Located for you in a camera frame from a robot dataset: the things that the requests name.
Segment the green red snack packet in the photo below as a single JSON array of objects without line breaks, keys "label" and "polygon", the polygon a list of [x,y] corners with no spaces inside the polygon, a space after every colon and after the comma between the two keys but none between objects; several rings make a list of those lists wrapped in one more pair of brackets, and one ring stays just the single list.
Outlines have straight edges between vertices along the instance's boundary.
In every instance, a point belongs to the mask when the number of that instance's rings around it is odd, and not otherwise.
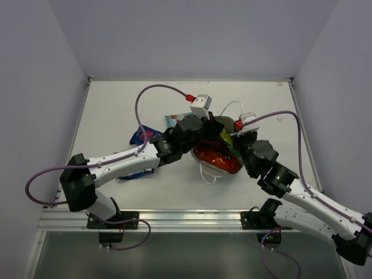
[{"label": "green red snack packet", "polygon": [[180,113],[176,115],[165,115],[165,121],[167,128],[175,127],[176,124],[182,121],[185,117],[192,115],[191,112],[188,113]]}]

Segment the yellow green candy packet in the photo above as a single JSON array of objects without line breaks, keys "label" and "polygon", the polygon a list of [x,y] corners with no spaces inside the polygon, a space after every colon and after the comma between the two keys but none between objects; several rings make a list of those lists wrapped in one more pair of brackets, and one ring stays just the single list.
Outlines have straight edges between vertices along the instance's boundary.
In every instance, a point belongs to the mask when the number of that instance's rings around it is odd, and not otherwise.
[{"label": "yellow green candy packet", "polygon": [[220,132],[219,134],[219,137],[220,139],[224,142],[224,144],[226,145],[226,147],[229,149],[229,150],[233,150],[234,147],[233,147],[233,140],[231,138],[231,135],[230,133],[228,133],[226,131],[226,129],[222,129],[222,131]]}]

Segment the light blue paper bag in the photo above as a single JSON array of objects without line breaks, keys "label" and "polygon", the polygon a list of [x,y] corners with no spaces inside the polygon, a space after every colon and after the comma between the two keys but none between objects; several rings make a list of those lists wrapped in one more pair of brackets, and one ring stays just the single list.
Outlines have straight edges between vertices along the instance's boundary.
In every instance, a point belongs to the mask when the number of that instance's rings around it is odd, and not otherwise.
[{"label": "light blue paper bag", "polygon": [[226,109],[234,103],[239,104],[239,114],[242,115],[242,102],[229,102],[215,117],[224,126],[217,139],[204,141],[191,151],[191,156],[199,164],[201,177],[207,184],[214,184],[218,178],[235,175],[242,168],[239,152],[233,148],[231,137],[234,132],[234,120],[224,115]]}]

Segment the blue red snack packet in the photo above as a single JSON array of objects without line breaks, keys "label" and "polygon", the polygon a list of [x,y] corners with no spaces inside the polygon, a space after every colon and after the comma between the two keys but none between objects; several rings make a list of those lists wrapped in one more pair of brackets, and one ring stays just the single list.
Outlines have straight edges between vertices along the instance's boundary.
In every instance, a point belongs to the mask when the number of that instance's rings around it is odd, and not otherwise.
[{"label": "blue red snack packet", "polygon": [[147,136],[148,140],[151,140],[158,135],[162,135],[162,132],[152,129],[148,126],[143,126],[143,128],[144,131],[141,129],[141,127],[138,127],[129,141],[130,145],[142,145],[145,141],[145,135]]}]

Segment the blue Kettle chips bag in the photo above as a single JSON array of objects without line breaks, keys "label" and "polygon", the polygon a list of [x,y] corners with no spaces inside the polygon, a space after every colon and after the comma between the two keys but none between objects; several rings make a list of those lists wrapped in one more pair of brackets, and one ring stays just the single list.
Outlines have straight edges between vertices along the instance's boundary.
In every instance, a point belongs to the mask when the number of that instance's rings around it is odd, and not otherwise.
[{"label": "blue Kettle chips bag", "polygon": [[119,181],[135,180],[135,179],[138,179],[138,178],[141,178],[141,177],[144,177],[144,176],[153,174],[154,173],[154,170],[155,169],[144,169],[144,170],[141,170],[141,171],[139,171],[137,173],[131,173],[131,174],[128,174],[126,176],[120,176],[116,180],[119,180]]}]

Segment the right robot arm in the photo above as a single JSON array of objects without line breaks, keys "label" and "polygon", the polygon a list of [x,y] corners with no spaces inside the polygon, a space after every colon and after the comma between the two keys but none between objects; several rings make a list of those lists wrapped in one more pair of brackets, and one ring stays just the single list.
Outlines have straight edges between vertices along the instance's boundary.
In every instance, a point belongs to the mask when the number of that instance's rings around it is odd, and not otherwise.
[{"label": "right robot arm", "polygon": [[313,234],[335,245],[345,260],[364,266],[371,251],[371,213],[359,213],[333,201],[303,181],[301,174],[277,162],[278,152],[255,131],[236,133],[238,150],[247,174],[271,195],[262,206],[263,227],[275,225]]}]

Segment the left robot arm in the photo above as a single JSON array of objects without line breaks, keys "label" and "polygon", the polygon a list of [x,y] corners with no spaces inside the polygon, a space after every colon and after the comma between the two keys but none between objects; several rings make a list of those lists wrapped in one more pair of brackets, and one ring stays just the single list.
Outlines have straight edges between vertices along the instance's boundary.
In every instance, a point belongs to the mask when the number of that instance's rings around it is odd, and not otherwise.
[{"label": "left robot arm", "polygon": [[81,153],[74,155],[59,179],[69,210],[87,210],[107,228],[117,227],[119,207],[113,198],[100,193],[99,187],[120,176],[174,163],[203,141],[217,140],[223,128],[213,115],[189,115],[163,134],[127,151],[90,159]]}]

